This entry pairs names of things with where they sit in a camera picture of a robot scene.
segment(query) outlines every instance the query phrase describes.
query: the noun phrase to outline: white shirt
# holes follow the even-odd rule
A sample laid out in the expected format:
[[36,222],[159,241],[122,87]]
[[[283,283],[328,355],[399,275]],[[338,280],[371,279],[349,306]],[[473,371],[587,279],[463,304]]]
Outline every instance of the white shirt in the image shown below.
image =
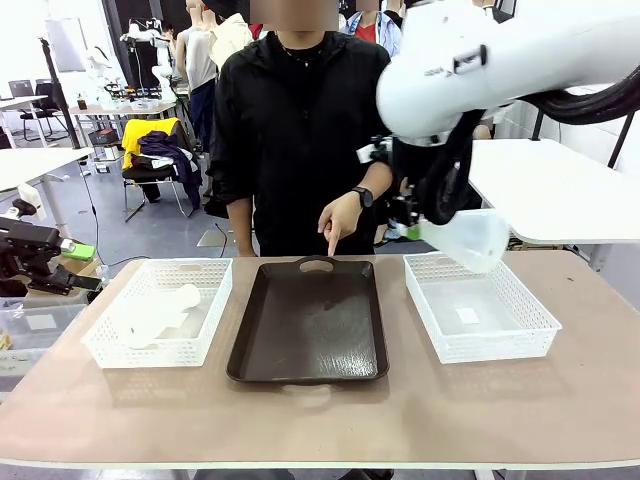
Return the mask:
[[211,32],[208,30],[195,30],[189,35],[187,77],[192,91],[216,77],[216,65],[209,57],[210,42]]
[[185,47],[189,46],[189,37],[191,36],[191,34],[193,32],[197,32],[198,30],[199,30],[198,27],[196,27],[195,25],[192,25],[189,28],[187,28],[184,32],[182,32],[184,34],[184,45],[185,45]]

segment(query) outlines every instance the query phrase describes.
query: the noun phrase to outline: desk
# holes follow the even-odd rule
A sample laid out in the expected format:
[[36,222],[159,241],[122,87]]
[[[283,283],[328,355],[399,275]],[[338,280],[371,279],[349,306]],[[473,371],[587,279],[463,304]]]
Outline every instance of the desk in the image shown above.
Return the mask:
[[507,263],[564,329],[542,359],[441,365],[402,257],[375,265],[387,377],[246,386],[225,369],[258,266],[237,259],[201,368],[100,370],[80,339],[129,264],[0,406],[0,461],[61,468],[576,469],[640,464],[640,315],[577,256]]
[[[120,117],[133,117],[136,115],[140,115],[145,118],[149,118],[154,115],[162,115],[163,117],[166,118],[167,112],[175,108],[176,108],[175,103],[161,103],[155,107],[150,107],[142,110],[134,109],[132,107],[105,109],[99,105],[89,105],[86,110],[80,110],[80,108],[78,107],[70,108],[69,114],[76,117],[76,121],[78,122],[78,127],[80,127],[80,133],[82,135],[82,139],[84,141],[85,146],[91,147],[91,144],[89,143],[87,136],[84,133],[84,129],[82,128],[83,124],[89,123],[91,125],[95,125],[96,123],[114,122],[116,123],[118,129],[123,129],[126,124],[126,120],[123,121]],[[89,117],[89,120],[82,120],[80,118],[82,116]],[[111,116],[115,116],[117,118],[115,120],[112,120],[109,118],[108,120],[104,120],[104,121],[91,119],[91,117],[111,117]]]
[[39,178],[47,197],[56,228],[65,238],[71,232],[56,201],[51,181],[47,173],[68,163],[87,158],[93,153],[91,148],[72,150],[71,148],[20,148],[0,150],[0,191],[15,188],[20,184]]
[[35,95],[32,97],[17,97],[13,100],[0,100],[0,119],[2,120],[2,128],[7,133],[7,137],[9,137],[9,143],[11,143],[12,148],[16,148],[16,142],[13,139],[13,135],[11,135],[11,129],[9,128],[9,122],[5,116],[4,112],[9,110],[19,110],[21,108],[29,108],[31,110],[31,114],[33,115],[33,119],[36,121],[36,125],[38,126],[38,135],[40,136],[40,141],[42,142],[42,146],[47,148],[47,140],[44,137],[44,131],[42,130],[42,125],[40,125],[40,120],[36,115],[36,108],[33,102],[37,102],[38,100],[42,100],[43,98],[47,98],[46,95]]
[[[557,142],[476,141],[469,181],[528,243],[640,240],[640,181]],[[596,270],[602,253],[594,252]]]

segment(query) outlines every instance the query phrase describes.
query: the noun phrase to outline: person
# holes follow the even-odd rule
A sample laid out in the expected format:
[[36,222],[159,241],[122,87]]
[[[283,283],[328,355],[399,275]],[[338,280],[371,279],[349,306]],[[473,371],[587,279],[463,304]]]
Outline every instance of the person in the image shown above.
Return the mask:
[[176,32],[173,25],[162,21],[162,37],[169,42],[169,52],[171,53],[171,67],[173,72],[171,73],[171,83],[178,84],[182,81],[182,75],[178,70],[178,64],[176,62]]
[[191,34],[202,28],[202,2],[200,0],[186,0],[185,6],[191,18],[191,26],[178,34],[176,40],[176,67],[185,81],[189,81],[187,74],[187,48]]
[[393,20],[393,23],[395,23],[398,28],[402,28],[404,14],[406,12],[406,6],[403,0],[383,0],[380,10]]
[[348,20],[345,33],[383,46],[393,57],[400,51],[402,31],[394,21],[380,11],[380,0],[358,0],[360,11]]
[[212,175],[240,256],[372,254],[371,206],[391,185],[357,150],[387,134],[376,108],[390,61],[332,30],[326,0],[273,0],[275,31],[232,55],[216,91]]
[[[191,35],[187,71],[191,84],[193,128],[203,151],[208,151],[215,141],[212,133],[218,70],[227,58],[248,45],[253,38],[242,15],[235,13],[235,0],[203,0],[202,7],[202,29]],[[203,196],[211,198],[214,188],[213,179],[209,177]]]

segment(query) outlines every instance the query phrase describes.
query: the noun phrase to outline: white plastic basket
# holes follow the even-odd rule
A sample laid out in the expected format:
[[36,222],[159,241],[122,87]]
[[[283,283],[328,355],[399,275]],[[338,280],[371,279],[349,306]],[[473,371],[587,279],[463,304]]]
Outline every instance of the white plastic basket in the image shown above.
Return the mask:
[[544,357],[558,321],[503,263],[487,274],[406,255],[407,288],[441,363]]
[[[202,366],[231,293],[231,272],[231,259],[147,260],[87,332],[83,343],[100,368]],[[200,306],[185,322],[192,335],[161,335],[139,350],[119,341],[114,322],[121,320],[115,317],[123,311],[121,302],[172,292],[189,283],[198,287],[202,297]]]

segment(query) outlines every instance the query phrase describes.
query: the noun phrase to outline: white label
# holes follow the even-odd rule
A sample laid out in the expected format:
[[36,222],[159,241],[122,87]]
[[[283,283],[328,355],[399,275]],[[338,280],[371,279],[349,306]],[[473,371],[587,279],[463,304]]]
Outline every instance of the white label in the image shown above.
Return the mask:
[[31,355],[0,352],[0,377],[23,377],[33,367]]
[[373,143],[362,147],[358,150],[358,159],[360,163],[371,163],[371,154],[375,151],[376,147]]
[[53,315],[27,315],[27,323],[31,330],[48,330],[57,327]]
[[476,315],[473,308],[456,308],[456,313],[465,325],[474,325],[480,323],[480,319]]

